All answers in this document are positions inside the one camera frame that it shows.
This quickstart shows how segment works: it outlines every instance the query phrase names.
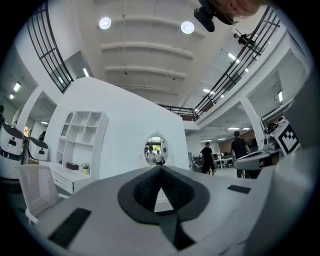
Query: camera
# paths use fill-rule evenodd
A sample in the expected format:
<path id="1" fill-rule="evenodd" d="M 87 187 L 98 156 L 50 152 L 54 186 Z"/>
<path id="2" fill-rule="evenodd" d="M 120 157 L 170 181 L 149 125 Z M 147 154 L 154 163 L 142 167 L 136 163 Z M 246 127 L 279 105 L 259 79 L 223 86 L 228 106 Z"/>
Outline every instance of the camera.
<path id="1" fill-rule="evenodd" d="M 196 8 L 193 12 L 193 16 L 205 27 L 209 32 L 215 31 L 215 24 L 212 21 L 214 17 L 217 17 L 222 23 L 227 25 L 233 25 L 234 19 L 227 14 L 222 13 L 217 6 L 213 5 L 210 0 L 199 0 L 201 4 L 200 8 Z"/>

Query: drawer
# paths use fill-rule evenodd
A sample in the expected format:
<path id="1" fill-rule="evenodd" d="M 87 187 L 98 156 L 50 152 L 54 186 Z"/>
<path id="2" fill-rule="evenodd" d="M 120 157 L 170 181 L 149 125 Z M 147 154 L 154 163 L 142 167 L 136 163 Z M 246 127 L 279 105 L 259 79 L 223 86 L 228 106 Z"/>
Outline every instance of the drawer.
<path id="1" fill-rule="evenodd" d="M 59 186 L 60 188 L 64 189 L 65 191 L 69 192 L 70 194 L 74 193 L 74 183 L 70 180 L 67 180 L 60 175 L 56 174 L 54 171 L 51 171 L 54 183 Z"/>

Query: small potted plant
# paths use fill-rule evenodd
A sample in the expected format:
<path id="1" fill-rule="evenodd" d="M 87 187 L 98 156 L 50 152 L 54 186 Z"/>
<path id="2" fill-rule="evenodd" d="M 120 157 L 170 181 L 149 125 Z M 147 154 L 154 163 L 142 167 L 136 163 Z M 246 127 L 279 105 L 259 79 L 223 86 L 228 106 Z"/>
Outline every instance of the small potted plant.
<path id="1" fill-rule="evenodd" d="M 90 173 L 90 164 L 88 162 L 81 164 L 82 173 L 89 174 Z"/>

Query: black metal railing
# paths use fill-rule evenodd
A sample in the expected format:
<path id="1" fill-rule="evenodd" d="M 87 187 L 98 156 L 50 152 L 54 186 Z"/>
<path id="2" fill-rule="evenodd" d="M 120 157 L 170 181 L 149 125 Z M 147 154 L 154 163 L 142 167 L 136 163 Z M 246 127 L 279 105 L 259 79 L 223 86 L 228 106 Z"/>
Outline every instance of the black metal railing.
<path id="1" fill-rule="evenodd" d="M 177 114 L 178 116 L 182 117 L 182 120 L 184 121 L 196 121 L 198 119 L 197 113 L 193 108 L 166 106 L 161 104 L 159 104 L 159 106 Z"/>
<path id="2" fill-rule="evenodd" d="M 261 56 L 264 47 L 269 43 L 269 39 L 276 31 L 276 28 L 280 27 L 279 23 L 280 20 L 274 10 L 267 7 L 260 22 L 238 56 L 195 107 L 198 110 L 196 113 L 197 118 L 211 109 L 221 97 L 224 97 L 241 80 L 244 72 L 248 72 L 250 65 Z"/>
<path id="3" fill-rule="evenodd" d="M 64 93 L 74 80 L 61 57 L 51 28 L 48 1 L 28 19 L 27 29 L 39 60 L 55 85 Z"/>

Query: white chair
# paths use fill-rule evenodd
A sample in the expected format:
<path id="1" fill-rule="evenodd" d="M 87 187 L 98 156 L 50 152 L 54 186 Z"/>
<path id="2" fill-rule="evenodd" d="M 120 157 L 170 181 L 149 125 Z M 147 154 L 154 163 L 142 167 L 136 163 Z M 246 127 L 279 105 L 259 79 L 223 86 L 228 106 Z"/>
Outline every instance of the white chair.
<path id="1" fill-rule="evenodd" d="M 36 218 L 41 212 L 58 203 L 59 198 L 69 196 L 59 194 L 48 166 L 38 164 L 25 164 L 16 167 L 23 197 L 27 206 L 25 215 L 28 223 L 37 223 Z"/>

